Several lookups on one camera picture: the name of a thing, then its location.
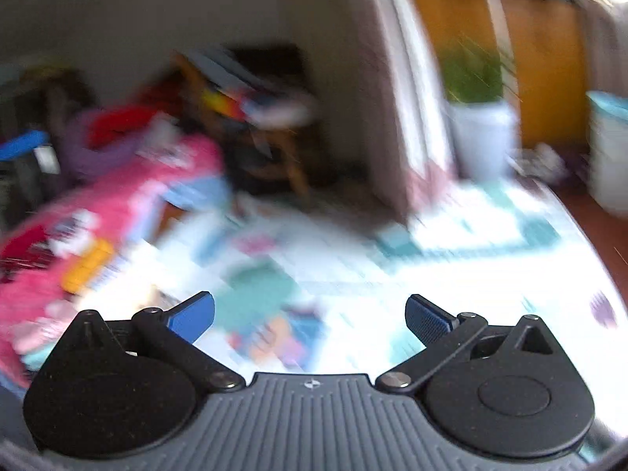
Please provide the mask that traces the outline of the cartoon animal play mat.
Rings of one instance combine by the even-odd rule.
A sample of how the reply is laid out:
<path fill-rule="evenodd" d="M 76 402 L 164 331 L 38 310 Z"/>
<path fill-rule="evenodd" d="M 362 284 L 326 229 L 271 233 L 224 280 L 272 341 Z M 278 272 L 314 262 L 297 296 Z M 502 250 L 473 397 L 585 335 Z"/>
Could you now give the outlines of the cartoon animal play mat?
<path fill-rule="evenodd" d="M 586 375 L 627 354 L 621 295 L 538 183 L 463 183 L 409 225 L 356 192 L 323 196 L 312 210 L 247 197 L 243 209 L 235 217 L 205 204 L 133 237 L 81 309 L 124 319 L 209 291 L 215 321 L 196 343 L 247 376 L 378 374 L 422 349 L 403 319 L 412 294 L 493 324 L 537 315 Z"/>

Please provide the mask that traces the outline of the pink cartoon blanket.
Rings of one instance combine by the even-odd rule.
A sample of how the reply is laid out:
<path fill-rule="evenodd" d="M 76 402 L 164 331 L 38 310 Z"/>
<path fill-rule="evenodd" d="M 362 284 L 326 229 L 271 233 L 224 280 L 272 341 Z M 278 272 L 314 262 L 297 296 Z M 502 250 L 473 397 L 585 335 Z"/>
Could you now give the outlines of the pink cartoon blanket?
<path fill-rule="evenodd" d="M 1 376 L 28 388 L 44 351 L 111 276 L 129 267 L 177 182 L 224 177 L 219 145 L 201 134 L 149 147 L 91 184 L 66 192 L 1 243 Z"/>

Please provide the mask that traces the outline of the white rag on floor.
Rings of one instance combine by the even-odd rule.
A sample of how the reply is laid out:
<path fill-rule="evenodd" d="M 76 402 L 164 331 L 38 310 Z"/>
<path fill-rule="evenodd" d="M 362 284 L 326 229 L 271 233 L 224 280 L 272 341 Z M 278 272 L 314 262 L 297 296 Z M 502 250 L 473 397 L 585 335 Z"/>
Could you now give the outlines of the white rag on floor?
<path fill-rule="evenodd" d="M 512 166 L 522 177 L 531 177 L 548 185 L 561 183 L 570 173 L 564 159 L 546 144 L 520 151 Z"/>

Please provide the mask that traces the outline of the white bucket with green plant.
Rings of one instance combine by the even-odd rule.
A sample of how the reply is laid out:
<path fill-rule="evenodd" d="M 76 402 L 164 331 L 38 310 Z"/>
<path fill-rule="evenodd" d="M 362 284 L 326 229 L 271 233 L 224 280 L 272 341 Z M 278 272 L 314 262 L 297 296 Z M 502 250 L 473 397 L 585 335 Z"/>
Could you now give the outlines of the white bucket with green plant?
<path fill-rule="evenodd" d="M 460 40 L 440 51 L 438 67 L 461 174 L 478 184 L 508 177 L 518 115 L 504 94 L 499 53 Z"/>

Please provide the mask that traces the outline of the red patterned cloth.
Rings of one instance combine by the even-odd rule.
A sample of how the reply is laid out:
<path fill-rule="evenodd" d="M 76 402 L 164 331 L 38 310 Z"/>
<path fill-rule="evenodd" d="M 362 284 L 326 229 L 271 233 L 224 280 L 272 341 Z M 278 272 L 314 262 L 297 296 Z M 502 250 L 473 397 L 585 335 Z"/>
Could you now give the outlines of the red patterned cloth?
<path fill-rule="evenodd" d="M 131 133 L 145 129 L 158 113 L 157 108 L 142 104 L 104 110 L 88 127 L 87 146 L 98 150 L 111 145 Z"/>

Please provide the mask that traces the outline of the striped pink curtain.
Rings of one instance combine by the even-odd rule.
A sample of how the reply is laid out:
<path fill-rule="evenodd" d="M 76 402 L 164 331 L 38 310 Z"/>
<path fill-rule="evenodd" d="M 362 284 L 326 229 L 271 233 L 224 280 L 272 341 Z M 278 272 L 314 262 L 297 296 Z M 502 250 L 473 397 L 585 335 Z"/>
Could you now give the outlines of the striped pink curtain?
<path fill-rule="evenodd" d="M 347 2 L 372 187 L 409 223 L 456 177 L 438 65 L 413 0 Z"/>

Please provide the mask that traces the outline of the wooden chair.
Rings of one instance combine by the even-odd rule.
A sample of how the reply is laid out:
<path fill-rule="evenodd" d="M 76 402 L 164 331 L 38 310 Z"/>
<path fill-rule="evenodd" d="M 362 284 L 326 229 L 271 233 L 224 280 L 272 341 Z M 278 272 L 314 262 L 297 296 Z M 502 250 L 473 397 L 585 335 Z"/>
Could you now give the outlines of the wooden chair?
<path fill-rule="evenodd" d="M 223 149 L 232 189 L 285 183 L 301 200 L 310 185 L 299 132 L 316 123 L 316 100 L 297 47 L 212 47 L 175 54 L 190 104 Z"/>

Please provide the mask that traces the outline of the white bucket teal rim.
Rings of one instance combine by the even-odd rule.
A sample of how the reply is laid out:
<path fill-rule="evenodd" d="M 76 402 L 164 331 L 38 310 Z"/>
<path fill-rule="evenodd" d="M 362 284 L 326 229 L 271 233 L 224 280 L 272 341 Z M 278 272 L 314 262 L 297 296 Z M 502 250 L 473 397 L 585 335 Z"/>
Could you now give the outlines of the white bucket teal rim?
<path fill-rule="evenodd" d="M 627 217 L 627 99 L 591 90 L 589 191 L 609 214 Z"/>

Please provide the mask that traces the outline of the orange wooden cabinet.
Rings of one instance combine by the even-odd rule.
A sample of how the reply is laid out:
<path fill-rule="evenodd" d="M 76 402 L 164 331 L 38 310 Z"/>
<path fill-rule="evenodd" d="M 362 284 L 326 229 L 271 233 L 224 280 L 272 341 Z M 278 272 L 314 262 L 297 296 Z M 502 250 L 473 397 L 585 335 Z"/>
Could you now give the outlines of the orange wooden cabinet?
<path fill-rule="evenodd" d="M 414 0 L 435 51 L 468 38 L 494 50 L 486 0 Z M 523 145 L 588 141 L 588 66 L 579 9 L 561 0 L 501 0 L 518 83 Z"/>

